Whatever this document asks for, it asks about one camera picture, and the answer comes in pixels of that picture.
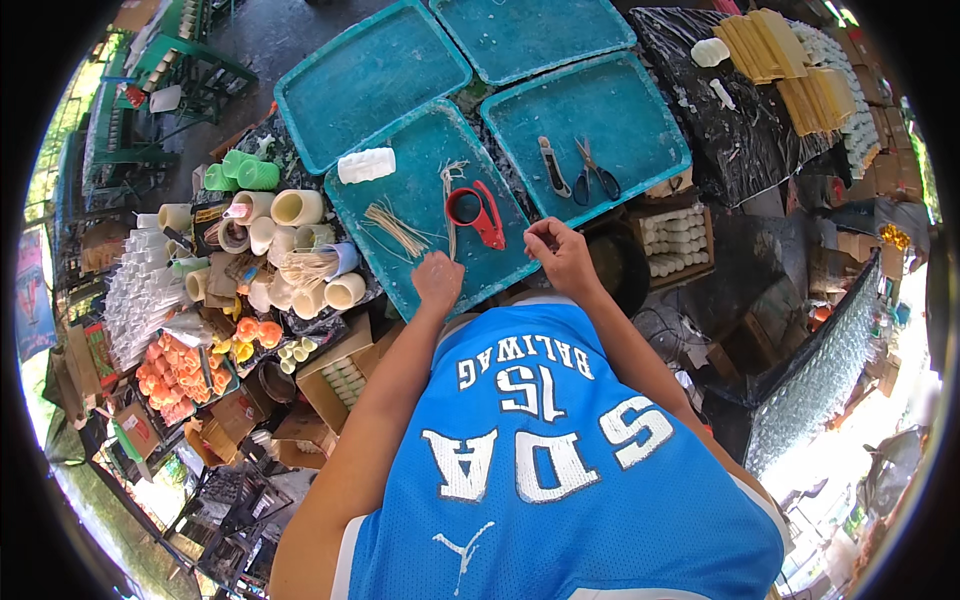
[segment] green candle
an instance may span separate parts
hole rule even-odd
[[[227,155],[224,156],[224,175],[236,178],[237,171],[240,170],[240,165],[246,160],[256,160],[256,156],[248,155],[239,150],[229,151]]]
[[[272,162],[244,160],[237,171],[237,182],[244,189],[274,189],[280,182],[280,168]]]
[[[213,191],[235,192],[240,189],[240,184],[237,183],[236,179],[224,175],[221,165],[211,164],[206,169],[204,188]]]

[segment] person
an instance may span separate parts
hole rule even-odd
[[[464,267],[432,252],[413,271],[420,307],[283,533],[275,600],[767,593],[788,543],[773,500],[604,290],[584,237],[550,217],[523,239],[562,296],[443,335]]]
[[[910,262],[910,273],[920,269],[930,257],[931,225],[926,204],[909,194],[895,192],[890,196],[852,200],[834,209],[822,209],[817,214],[830,219],[839,228],[874,237],[879,237],[881,229],[893,224],[910,237],[915,254]]]

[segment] gold tinsel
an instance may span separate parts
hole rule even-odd
[[[880,230],[880,237],[887,244],[896,246],[897,250],[906,250],[910,245],[910,236],[897,229],[892,223],[888,223]]]

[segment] banner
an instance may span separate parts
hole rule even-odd
[[[39,228],[25,231],[20,237],[13,289],[16,296],[13,324],[20,362],[57,343],[54,314],[43,280],[41,243]]]

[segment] scissors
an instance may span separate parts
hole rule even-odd
[[[597,163],[593,162],[593,158],[590,156],[590,141],[586,137],[584,137],[583,145],[576,137],[573,138],[573,141],[577,142],[577,150],[580,151],[580,156],[584,158],[584,170],[577,176],[577,182],[573,185],[573,202],[580,206],[590,204],[590,169],[593,169],[593,172],[597,174],[600,187],[603,188],[603,193],[607,195],[607,198],[611,200],[620,198],[620,184],[616,182],[616,178],[610,174],[610,171],[598,167]]]
[[[468,187],[450,192],[446,198],[446,216],[454,225],[476,229],[484,246],[503,250],[507,247],[507,238],[503,234],[503,223],[493,194],[482,181],[474,181],[473,187],[479,193]]]

